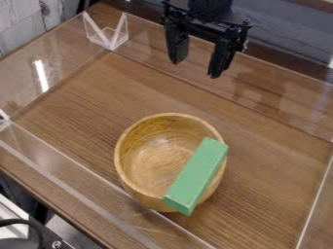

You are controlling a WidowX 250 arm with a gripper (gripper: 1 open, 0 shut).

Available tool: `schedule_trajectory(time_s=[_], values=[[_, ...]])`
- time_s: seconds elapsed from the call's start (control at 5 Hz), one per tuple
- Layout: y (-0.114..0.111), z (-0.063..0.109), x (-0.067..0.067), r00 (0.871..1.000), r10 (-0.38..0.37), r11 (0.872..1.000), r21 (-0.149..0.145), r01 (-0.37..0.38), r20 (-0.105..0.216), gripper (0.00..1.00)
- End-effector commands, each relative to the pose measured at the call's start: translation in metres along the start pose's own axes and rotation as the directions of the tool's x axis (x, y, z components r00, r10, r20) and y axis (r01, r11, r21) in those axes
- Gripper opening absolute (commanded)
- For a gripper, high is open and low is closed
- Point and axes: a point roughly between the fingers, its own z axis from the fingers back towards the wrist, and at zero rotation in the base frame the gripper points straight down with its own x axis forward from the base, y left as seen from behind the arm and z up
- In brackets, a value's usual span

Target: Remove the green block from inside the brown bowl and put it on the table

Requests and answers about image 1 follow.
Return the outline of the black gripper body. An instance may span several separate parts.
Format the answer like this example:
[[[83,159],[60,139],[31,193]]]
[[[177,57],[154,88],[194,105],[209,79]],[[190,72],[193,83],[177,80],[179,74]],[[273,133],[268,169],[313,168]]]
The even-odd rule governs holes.
[[[189,36],[216,43],[221,38],[234,44],[237,52],[246,50],[252,22],[232,10],[233,0],[162,0],[162,24],[177,23]]]

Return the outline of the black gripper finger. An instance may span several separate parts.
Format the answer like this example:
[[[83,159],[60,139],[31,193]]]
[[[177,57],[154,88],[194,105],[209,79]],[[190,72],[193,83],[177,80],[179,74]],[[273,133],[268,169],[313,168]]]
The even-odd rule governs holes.
[[[166,23],[166,48],[173,64],[178,64],[189,55],[189,35],[174,22]]]
[[[209,65],[209,75],[213,79],[218,78],[222,72],[229,69],[234,55],[233,42],[228,39],[220,39],[214,44],[214,53]]]

